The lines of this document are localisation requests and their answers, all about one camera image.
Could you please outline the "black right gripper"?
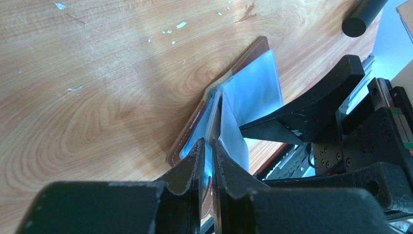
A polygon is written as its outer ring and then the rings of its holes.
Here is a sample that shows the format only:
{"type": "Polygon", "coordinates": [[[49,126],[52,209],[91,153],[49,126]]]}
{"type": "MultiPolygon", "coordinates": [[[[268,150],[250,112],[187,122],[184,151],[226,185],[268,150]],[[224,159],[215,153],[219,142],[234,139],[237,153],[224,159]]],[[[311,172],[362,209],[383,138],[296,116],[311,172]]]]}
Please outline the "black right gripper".
{"type": "Polygon", "coordinates": [[[240,127],[243,137],[312,144],[316,175],[264,180],[269,187],[360,188],[387,215],[412,215],[413,107],[410,92],[375,78],[348,114],[338,110],[365,72],[357,55],[344,55],[304,94],[240,127]]]}

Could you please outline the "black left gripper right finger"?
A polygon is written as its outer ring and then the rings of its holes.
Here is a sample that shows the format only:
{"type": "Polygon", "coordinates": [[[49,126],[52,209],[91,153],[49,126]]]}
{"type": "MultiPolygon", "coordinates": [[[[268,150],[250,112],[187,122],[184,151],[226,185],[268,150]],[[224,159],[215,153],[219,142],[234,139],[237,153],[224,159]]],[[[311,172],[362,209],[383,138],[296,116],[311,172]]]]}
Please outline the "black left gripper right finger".
{"type": "Polygon", "coordinates": [[[390,234],[373,196],[356,188],[270,188],[213,142],[217,234],[390,234]]]}

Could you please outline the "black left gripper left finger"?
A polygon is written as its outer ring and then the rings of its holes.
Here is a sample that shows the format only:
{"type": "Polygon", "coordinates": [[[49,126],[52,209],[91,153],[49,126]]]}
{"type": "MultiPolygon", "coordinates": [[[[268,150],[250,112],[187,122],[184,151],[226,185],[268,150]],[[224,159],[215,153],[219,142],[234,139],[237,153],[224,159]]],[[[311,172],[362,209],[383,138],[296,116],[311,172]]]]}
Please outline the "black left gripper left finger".
{"type": "Polygon", "coordinates": [[[154,181],[56,181],[34,198],[18,234],[197,234],[205,140],[154,181]]]}

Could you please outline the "brown leather card holder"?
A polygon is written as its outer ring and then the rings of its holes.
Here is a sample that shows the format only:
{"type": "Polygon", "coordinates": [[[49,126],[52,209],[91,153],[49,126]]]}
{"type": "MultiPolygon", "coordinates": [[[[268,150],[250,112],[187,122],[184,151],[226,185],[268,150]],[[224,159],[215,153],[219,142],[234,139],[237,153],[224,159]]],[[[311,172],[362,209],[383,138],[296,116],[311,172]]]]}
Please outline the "brown leather card holder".
{"type": "Polygon", "coordinates": [[[224,75],[205,89],[166,157],[168,165],[174,167],[187,156],[198,139],[205,139],[202,221],[208,220],[213,213],[213,140],[219,140],[229,156],[248,171],[248,149],[254,141],[243,137],[240,127],[282,105],[275,55],[265,36],[258,37],[224,75]]]}

